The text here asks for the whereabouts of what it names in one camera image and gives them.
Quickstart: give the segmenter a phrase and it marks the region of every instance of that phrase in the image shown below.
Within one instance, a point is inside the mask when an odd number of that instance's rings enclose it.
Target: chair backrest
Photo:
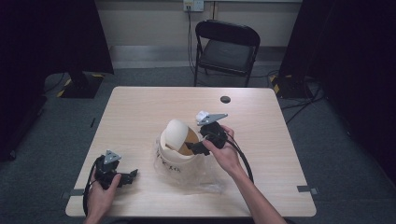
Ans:
[[[260,46],[260,36],[252,28],[225,21],[200,21],[195,26],[195,33],[199,37],[213,39],[222,42],[230,42],[238,45]]]

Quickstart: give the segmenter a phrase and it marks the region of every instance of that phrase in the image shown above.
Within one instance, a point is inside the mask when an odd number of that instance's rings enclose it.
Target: gray carpet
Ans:
[[[249,87],[267,87],[265,75],[277,66],[255,66]],[[0,163],[0,223],[81,223],[64,213],[64,191],[74,187],[111,91],[117,86],[192,86],[189,67],[117,69],[106,76],[94,99],[57,98],[62,85],[47,92],[42,115],[17,149],[17,159]],[[62,74],[48,77],[46,89]],[[208,86],[242,87],[241,77],[200,75]],[[310,83],[311,90],[318,83]],[[281,107],[301,100],[279,99]],[[285,109],[289,120],[300,107]],[[309,105],[288,124],[317,214],[290,217],[296,223],[396,223],[396,190],[372,157],[352,141],[329,102]],[[128,223],[108,218],[105,223]],[[221,220],[199,220],[220,223]],[[133,219],[130,223],[192,223],[186,219]],[[221,223],[251,223],[222,220]]]

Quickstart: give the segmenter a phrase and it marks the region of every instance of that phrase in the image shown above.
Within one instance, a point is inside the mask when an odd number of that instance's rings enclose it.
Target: wooden table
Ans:
[[[221,96],[229,96],[224,104]],[[132,185],[118,189],[114,217],[250,217],[233,180],[215,163],[222,193],[187,193],[162,181],[156,173],[154,144],[171,119],[180,119],[196,132],[201,111],[227,113],[220,124],[234,129],[255,184],[283,217],[316,213],[288,128],[274,92],[250,88],[117,87],[93,138],[75,189],[84,189],[94,160],[107,149],[120,154],[118,172],[139,169]],[[82,217],[82,196],[72,196],[66,214]]]

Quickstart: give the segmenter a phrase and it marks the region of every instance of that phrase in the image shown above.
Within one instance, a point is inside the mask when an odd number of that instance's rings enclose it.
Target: black folding chair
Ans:
[[[260,46],[260,36],[246,25],[225,21],[200,21],[195,27],[197,54],[194,86],[197,85],[198,67],[247,77],[248,86],[251,70]],[[202,39],[207,39],[205,47]]]

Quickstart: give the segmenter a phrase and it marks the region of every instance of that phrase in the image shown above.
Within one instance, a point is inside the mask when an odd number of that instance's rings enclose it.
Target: person's left hand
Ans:
[[[116,174],[108,189],[103,189],[99,182],[95,181],[96,168],[92,172],[92,187],[88,194],[88,215],[84,223],[100,223],[102,218],[110,210],[116,194],[117,185],[120,183],[121,174]]]

